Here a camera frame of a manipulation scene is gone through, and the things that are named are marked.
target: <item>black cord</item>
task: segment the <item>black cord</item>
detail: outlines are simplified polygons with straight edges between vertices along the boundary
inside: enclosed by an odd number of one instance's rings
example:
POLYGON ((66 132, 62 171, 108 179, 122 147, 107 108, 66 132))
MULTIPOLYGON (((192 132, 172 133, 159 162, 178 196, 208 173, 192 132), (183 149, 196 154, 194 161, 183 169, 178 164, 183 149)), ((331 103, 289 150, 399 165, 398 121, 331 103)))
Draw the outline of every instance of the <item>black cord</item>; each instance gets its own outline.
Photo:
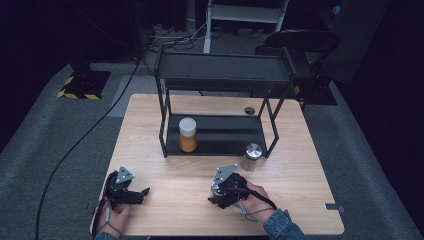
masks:
MULTIPOLYGON (((199 40, 199 37, 196 37, 196 36, 204 35, 201 31, 202 28, 203 28, 203 26, 201 28, 199 28, 194 34, 191 34, 190 31, 187 29, 188 36, 179 37, 179 38, 176 38, 174 40, 167 40, 167 41, 160 42, 161 38, 159 37, 158 39, 155 39, 155 40, 152 41, 152 44, 149 45, 149 50, 151 52, 157 53, 157 49, 155 49, 155 48, 158 48, 160 44, 162 44, 164 46, 164 48, 166 48, 166 49, 172 48, 172 49, 175 49, 175 50, 178 50, 178 51, 193 49, 195 47, 194 42, 199 40), (190 46, 185 47, 185 48, 178 48, 177 47, 177 46, 185 46, 185 45, 190 45, 190 46)), ((172 32, 174 30, 172 28, 171 30, 169 30, 168 32, 166 32, 162 35, 156 34, 156 31, 157 30, 155 30, 155 36, 156 35, 165 36, 165 35, 169 34, 170 32, 172 32)))
POLYGON ((103 33, 106 37, 108 37, 109 39, 111 39, 112 41, 119 43, 123 46, 126 46, 130 49, 133 50, 137 50, 137 48, 135 48, 134 46, 131 46, 129 44, 126 44, 114 37, 112 37, 110 34, 108 34, 106 31, 104 31, 103 29, 101 29, 93 20, 91 20, 80 8, 78 8, 71 0, 67 0, 67 2, 69 3, 69 5, 71 5, 77 12, 79 12, 91 25, 93 25, 94 28, 96 28, 97 30, 99 30, 101 33, 103 33))
POLYGON ((35 223, 35 239, 38 240, 38 234, 39 234, 39 228, 40 228, 40 217, 41 217, 41 210, 43 209, 43 202, 44 202, 44 198, 46 196, 47 193, 47 189, 49 188, 50 182, 53 179, 54 174, 56 173, 57 169, 60 167, 60 165, 65 161, 66 157, 68 157, 68 155, 78 146, 78 144, 80 144, 82 142, 82 140, 84 140, 85 137, 87 137, 88 134, 91 133, 91 131, 93 131, 93 129, 95 127, 97 127, 97 125, 99 125, 99 123, 110 113, 110 111, 112 111, 112 109, 116 106, 116 104, 121 100, 122 96, 124 95, 126 89, 128 88, 128 85, 130 84, 138 66, 140 65, 140 60, 137 61, 137 65, 135 66, 130 79, 128 80, 127 84, 124 87, 124 90, 122 91, 121 95, 119 96, 119 98, 116 100, 116 102, 109 108, 109 110, 103 114, 103 116, 97 120, 97 122, 94 124, 93 127, 91 127, 69 150, 68 152, 62 157, 62 159, 59 161, 59 163, 56 165, 56 167, 54 168, 53 172, 50 174, 49 179, 47 180, 46 186, 44 187, 44 191, 43 194, 41 195, 41 199, 40 199, 40 203, 38 205, 38 211, 37 211, 37 218, 36 218, 36 223, 35 223))
POLYGON ((146 70, 147 70, 147 73, 148 73, 150 76, 154 77, 154 76, 155 76, 155 74, 154 74, 154 73, 153 73, 153 71, 150 69, 150 65, 147 63, 146 57, 143 55, 143 56, 141 56, 140 60, 143 62, 144 67, 145 67, 145 68, 146 68, 146 70))
POLYGON ((230 191, 240 191, 240 192, 247 192, 249 194, 252 194, 253 196, 257 197, 258 199, 268 203, 269 205, 271 205, 272 208, 274 208, 275 210, 277 210, 277 206, 275 205, 275 203, 273 201, 271 201, 271 199, 262 196, 260 193, 252 190, 252 189, 243 189, 243 188, 227 188, 227 190, 230 191))
POLYGON ((91 236, 93 237, 93 239, 97 235, 97 224, 99 223, 99 217, 103 211, 103 207, 105 203, 109 201, 109 199, 105 200, 105 196, 106 196, 106 186, 103 189, 102 199, 100 199, 100 203, 99 203, 99 206, 97 207, 96 215, 94 215, 93 225, 91 226, 91 236))

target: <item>black metal shelf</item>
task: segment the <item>black metal shelf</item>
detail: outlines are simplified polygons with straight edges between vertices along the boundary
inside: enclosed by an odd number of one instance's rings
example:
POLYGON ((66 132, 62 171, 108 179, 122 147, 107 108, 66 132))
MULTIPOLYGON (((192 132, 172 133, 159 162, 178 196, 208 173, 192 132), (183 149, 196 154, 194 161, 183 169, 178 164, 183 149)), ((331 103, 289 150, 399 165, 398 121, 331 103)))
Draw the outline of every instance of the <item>black metal shelf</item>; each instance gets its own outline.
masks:
POLYGON ((268 157, 279 136, 275 118, 290 89, 289 63, 281 57, 256 55, 219 55, 194 53, 167 53, 159 48, 155 63, 162 122, 159 140, 164 157, 170 155, 243 155, 250 143, 258 144, 262 155, 268 157), (165 99, 161 79, 164 80, 165 99), (272 109, 268 93, 279 86, 284 89, 277 106, 272 109), (171 110, 170 90, 266 92, 257 115, 188 115, 174 114, 171 110), (262 128, 264 110, 269 114, 274 140, 268 147, 262 128), (184 117, 196 120, 197 148, 185 153, 179 148, 179 121, 184 117), (165 122, 168 120, 166 143, 165 122))
POLYGON ((184 117, 196 121, 197 148, 190 155, 243 155, 249 143, 256 143, 266 155, 262 122, 258 116, 215 116, 173 114, 169 118, 166 152, 186 155, 179 148, 178 124, 184 117))

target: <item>hand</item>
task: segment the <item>hand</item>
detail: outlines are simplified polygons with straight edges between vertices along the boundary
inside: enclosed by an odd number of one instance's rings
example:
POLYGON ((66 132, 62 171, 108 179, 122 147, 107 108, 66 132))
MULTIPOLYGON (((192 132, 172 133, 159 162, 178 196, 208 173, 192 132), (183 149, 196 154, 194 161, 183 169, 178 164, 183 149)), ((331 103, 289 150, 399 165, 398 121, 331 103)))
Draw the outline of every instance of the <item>hand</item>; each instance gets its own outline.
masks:
POLYGON ((124 231, 125 224, 131 212, 132 205, 118 204, 115 210, 109 206, 109 202, 103 206, 100 214, 99 223, 97 225, 97 233, 106 232, 112 234, 116 239, 120 239, 124 231), (106 209, 109 208, 109 223, 106 223, 106 209))
MULTIPOLYGON (((249 181, 247 181, 247 187, 258 192, 262 196, 269 198, 268 193, 263 187, 254 185, 249 181)), ((239 203, 242 204, 243 208, 246 210, 247 214, 249 214, 251 219, 261 222, 262 224, 265 223, 268 218, 271 217, 271 215, 275 212, 275 209, 273 209, 271 205, 258 199, 252 194, 250 194, 247 199, 240 199, 240 201, 235 203, 234 206, 240 208, 239 203)))

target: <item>wrist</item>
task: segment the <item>wrist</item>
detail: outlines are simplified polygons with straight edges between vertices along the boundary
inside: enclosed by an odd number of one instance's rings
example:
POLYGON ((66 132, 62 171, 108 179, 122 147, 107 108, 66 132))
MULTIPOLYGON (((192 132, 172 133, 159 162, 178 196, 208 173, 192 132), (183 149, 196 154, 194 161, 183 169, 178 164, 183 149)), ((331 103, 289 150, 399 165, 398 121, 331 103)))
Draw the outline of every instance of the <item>wrist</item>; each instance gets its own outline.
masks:
POLYGON ((264 224, 266 221, 268 221, 268 219, 275 213, 275 209, 270 208, 270 209, 266 209, 262 212, 256 213, 256 214, 252 214, 251 216, 258 222, 264 224))
POLYGON ((117 240, 117 238, 108 232, 99 232, 94 240, 117 240))
POLYGON ((112 235, 115 239, 121 238, 121 233, 118 232, 117 230, 113 229, 109 225, 105 225, 102 229, 100 229, 98 231, 98 234, 100 234, 100 233, 107 233, 109 235, 112 235))
POLYGON ((264 223, 264 227, 273 225, 275 223, 286 225, 291 222, 291 217, 287 210, 277 209, 273 215, 271 215, 264 223))

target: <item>white lid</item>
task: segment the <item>white lid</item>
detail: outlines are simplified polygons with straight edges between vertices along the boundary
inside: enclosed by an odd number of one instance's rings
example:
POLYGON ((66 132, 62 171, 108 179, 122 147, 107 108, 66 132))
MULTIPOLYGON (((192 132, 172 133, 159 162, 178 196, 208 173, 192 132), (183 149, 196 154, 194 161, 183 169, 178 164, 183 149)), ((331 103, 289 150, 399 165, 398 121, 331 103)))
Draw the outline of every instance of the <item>white lid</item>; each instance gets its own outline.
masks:
POLYGON ((196 133, 196 121, 193 118, 183 118, 179 124, 180 133, 185 137, 191 137, 196 133))

